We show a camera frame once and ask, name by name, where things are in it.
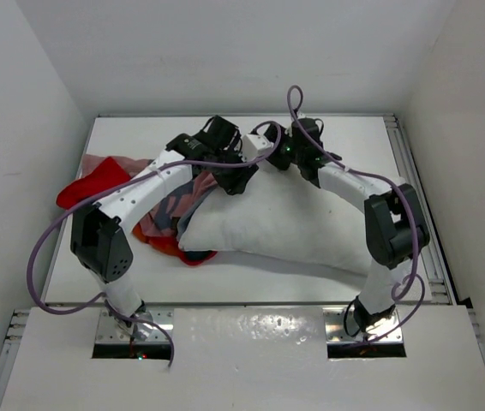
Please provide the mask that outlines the red cartoon print pillowcase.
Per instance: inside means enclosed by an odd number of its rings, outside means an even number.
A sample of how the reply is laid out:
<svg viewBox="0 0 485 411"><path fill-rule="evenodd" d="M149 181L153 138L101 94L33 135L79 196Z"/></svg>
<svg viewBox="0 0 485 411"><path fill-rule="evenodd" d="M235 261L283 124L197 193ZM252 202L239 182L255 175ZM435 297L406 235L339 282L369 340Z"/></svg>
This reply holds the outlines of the red cartoon print pillowcase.
<svg viewBox="0 0 485 411"><path fill-rule="evenodd" d="M80 177L57 195L56 204L67 210L87 197L128 182L151 162L150 159L86 154L82 159ZM217 254L215 251L183 251L178 239L189 225L195 209L216 186L210 173L201 172L149 211L134 227L133 236L155 251L180 259L188 266L201 265L212 259Z"/></svg>

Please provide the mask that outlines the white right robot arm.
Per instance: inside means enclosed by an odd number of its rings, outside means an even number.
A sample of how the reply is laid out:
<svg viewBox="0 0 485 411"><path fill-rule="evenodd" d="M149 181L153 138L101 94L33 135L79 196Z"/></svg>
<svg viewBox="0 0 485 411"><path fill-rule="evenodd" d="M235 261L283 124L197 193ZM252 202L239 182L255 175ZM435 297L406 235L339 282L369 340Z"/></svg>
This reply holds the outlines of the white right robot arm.
<svg viewBox="0 0 485 411"><path fill-rule="evenodd" d="M269 126L265 136L274 150L267 160L278 170L296 166L305 181L336 194L363 215L372 261L364 288L349 309L358 332L366 333L393 314L417 280L417 259L429 244L429 229L412 185L345 165L341 156L325 149L323 129L322 120L309 117L288 128Z"/></svg>

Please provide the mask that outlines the white pillow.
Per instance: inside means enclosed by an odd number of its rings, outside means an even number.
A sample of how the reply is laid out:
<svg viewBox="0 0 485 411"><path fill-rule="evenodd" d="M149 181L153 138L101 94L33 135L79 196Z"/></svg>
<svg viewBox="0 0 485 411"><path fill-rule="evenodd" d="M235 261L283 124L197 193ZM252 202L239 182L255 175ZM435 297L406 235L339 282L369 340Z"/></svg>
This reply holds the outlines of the white pillow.
<svg viewBox="0 0 485 411"><path fill-rule="evenodd" d="M184 251L238 251L359 275L371 264L363 214L296 167L261 166L243 194L211 189L181 219L178 241Z"/></svg>

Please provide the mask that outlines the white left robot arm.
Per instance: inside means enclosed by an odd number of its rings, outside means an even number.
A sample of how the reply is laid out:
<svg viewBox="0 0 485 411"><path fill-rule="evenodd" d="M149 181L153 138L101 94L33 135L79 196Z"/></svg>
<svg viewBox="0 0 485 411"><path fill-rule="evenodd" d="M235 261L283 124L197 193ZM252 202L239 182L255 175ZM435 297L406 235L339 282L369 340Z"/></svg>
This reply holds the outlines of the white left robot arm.
<svg viewBox="0 0 485 411"><path fill-rule="evenodd" d="M241 134L221 116L212 117L194 135L179 134L129 182L74 212L71 252L93 273L108 303L124 317L133 317L143 301L128 274L134 260L127 238L132 229L203 171L226 193L242 193L258 170L259 158L271 148L266 138Z"/></svg>

